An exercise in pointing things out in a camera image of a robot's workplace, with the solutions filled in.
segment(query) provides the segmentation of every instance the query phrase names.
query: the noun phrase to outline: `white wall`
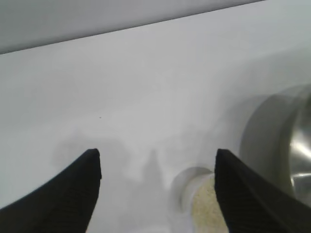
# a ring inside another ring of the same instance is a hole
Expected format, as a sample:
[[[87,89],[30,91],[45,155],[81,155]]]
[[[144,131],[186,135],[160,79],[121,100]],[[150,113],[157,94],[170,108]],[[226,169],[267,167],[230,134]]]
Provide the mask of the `white wall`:
[[[0,207],[88,148],[103,179],[87,233],[169,233],[173,178],[217,148],[275,175],[263,155],[283,91],[311,82],[310,12],[269,0],[0,55]]]
[[[0,53],[258,0],[0,0]]]

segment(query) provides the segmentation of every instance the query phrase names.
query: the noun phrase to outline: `white floor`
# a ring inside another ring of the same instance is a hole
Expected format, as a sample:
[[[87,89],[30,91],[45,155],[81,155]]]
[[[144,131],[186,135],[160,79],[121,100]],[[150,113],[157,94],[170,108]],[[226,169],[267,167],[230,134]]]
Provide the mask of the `white floor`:
[[[311,83],[310,11],[269,0],[1,55],[0,205],[98,148],[88,233],[169,232],[173,178],[239,154],[266,99]]]

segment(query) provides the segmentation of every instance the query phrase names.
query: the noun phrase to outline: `white surface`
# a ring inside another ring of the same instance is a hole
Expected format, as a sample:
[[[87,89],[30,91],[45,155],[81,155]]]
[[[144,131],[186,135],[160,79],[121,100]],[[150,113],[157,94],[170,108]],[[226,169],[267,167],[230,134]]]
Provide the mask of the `white surface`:
[[[1,0],[0,53],[257,0]]]
[[[311,81],[310,11],[262,1],[1,55],[0,204],[96,147],[88,233],[168,232],[173,178],[238,153],[268,96]]]

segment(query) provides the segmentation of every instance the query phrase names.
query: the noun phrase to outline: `rice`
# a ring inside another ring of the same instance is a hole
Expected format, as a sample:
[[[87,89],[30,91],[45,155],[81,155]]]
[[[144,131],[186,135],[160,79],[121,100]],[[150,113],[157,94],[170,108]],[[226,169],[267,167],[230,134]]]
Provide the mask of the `rice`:
[[[214,178],[207,179],[195,192],[191,216],[196,233],[229,233],[218,205]]]

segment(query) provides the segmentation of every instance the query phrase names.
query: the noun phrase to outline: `gray wall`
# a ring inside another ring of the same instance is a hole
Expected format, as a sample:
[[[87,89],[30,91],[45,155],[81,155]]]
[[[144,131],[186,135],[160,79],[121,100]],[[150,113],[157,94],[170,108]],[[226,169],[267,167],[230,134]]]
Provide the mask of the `gray wall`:
[[[0,53],[258,0],[0,0]]]

